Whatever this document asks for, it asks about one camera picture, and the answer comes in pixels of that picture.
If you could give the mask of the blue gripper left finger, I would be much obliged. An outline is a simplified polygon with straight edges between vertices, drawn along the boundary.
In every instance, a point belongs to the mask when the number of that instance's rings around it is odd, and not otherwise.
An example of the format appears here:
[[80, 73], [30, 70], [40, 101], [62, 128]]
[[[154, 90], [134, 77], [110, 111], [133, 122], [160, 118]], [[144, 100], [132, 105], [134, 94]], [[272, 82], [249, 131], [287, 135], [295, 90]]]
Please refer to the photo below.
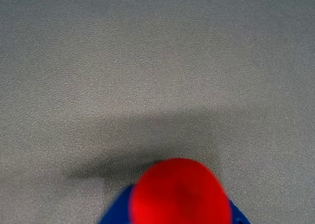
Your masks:
[[99, 224], [130, 224], [129, 199], [133, 185], [126, 187], [104, 212]]

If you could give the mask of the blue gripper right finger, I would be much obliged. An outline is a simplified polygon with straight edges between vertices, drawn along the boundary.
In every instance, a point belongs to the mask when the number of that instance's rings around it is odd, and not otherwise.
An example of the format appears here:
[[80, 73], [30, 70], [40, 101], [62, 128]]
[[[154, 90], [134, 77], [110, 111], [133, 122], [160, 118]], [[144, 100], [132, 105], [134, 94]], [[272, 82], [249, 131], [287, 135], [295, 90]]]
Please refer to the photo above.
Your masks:
[[240, 209], [230, 200], [232, 224], [251, 224]]

